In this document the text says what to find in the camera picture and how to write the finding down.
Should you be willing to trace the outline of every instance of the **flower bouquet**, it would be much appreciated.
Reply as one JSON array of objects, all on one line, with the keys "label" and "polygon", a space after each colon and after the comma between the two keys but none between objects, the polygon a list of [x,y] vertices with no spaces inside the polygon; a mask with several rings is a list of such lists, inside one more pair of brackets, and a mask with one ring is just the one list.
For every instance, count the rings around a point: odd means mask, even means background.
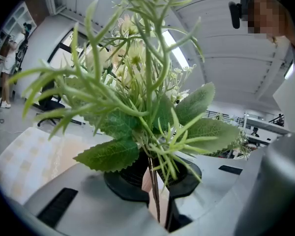
[{"label": "flower bouquet", "polygon": [[[65,132],[71,119],[80,115],[113,140],[78,154],[74,159],[91,169],[114,172],[131,166],[140,153],[146,156],[157,203],[157,177],[162,173],[165,185],[169,177],[177,178],[177,164],[184,166],[194,177],[200,176],[189,164],[176,155],[181,151],[189,156],[210,154],[227,148],[239,134],[239,129],[222,121],[203,118],[214,97],[214,85],[202,85],[191,94],[181,91],[195,66],[176,68],[171,52],[191,41],[202,55],[193,37],[199,22],[188,33],[165,24],[172,6],[191,0],[122,0],[108,24],[93,34],[92,16],[97,1],[86,12],[85,26],[89,47],[78,57],[76,51],[78,24],[74,28],[72,55],[74,66],[59,69],[43,66],[21,72],[10,82],[38,73],[40,76],[25,90],[29,93],[24,106],[30,106],[48,96],[58,94],[71,108],[56,109],[37,116],[61,118],[50,137],[61,128]],[[163,32],[181,33],[181,39],[168,46]],[[40,89],[54,80],[55,88]]]}]

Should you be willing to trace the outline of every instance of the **white dress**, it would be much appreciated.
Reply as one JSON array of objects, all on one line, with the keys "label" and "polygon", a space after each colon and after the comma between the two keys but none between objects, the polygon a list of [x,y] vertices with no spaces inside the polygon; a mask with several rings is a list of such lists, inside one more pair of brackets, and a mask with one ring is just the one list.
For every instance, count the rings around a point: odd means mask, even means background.
[{"label": "white dress", "polygon": [[3,69],[2,69],[2,73],[7,73],[7,74],[11,74],[14,64],[15,64],[15,55],[18,52],[18,49],[20,47],[20,44],[23,42],[23,40],[25,39],[24,34],[19,33],[16,35],[15,40],[13,42],[16,43],[16,49],[15,50],[10,50],[8,52],[8,55],[6,56],[6,59],[4,61],[4,65],[3,65]]}]

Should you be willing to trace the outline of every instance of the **person in white clothing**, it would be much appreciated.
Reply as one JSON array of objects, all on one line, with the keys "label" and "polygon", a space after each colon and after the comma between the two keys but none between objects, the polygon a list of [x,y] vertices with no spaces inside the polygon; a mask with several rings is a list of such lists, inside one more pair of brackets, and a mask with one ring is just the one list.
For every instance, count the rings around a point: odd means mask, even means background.
[{"label": "person in white clothing", "polygon": [[2,108],[10,108],[10,97],[9,97],[9,84],[7,83],[9,75],[13,74],[15,66],[15,57],[22,43],[27,42],[28,36],[30,34],[31,24],[24,23],[24,28],[22,31],[15,36],[14,39],[8,42],[9,52],[3,64],[2,69]]}]

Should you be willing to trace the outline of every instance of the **checkered tablecloth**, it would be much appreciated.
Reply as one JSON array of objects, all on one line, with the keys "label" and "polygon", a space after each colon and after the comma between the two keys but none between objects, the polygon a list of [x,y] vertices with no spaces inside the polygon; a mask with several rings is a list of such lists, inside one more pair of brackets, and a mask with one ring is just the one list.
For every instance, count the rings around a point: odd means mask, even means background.
[{"label": "checkered tablecloth", "polygon": [[0,188],[24,204],[41,186],[73,166],[72,158],[90,146],[81,137],[54,136],[35,127],[25,130],[0,155]]}]

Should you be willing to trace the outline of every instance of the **ceiling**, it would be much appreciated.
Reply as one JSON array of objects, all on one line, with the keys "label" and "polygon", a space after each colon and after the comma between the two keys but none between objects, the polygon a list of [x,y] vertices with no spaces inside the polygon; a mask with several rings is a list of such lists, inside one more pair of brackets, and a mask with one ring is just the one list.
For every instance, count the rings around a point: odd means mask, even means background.
[{"label": "ceiling", "polygon": [[[62,0],[66,9],[62,15],[82,22],[85,11],[93,0]],[[99,0],[93,17],[95,30],[100,30],[114,12],[113,2]],[[196,38],[203,50],[203,63],[191,44],[181,50],[189,65],[197,64],[186,88],[191,91],[200,85],[213,82],[216,101],[236,103],[261,111],[278,110],[274,92],[284,81],[284,74],[292,62],[288,41],[284,38],[278,47],[264,36],[247,33],[241,25],[234,29],[228,3],[240,0],[193,0],[190,4],[172,8],[166,24],[190,31],[201,17],[201,27]],[[180,35],[171,32],[174,39]]]}]

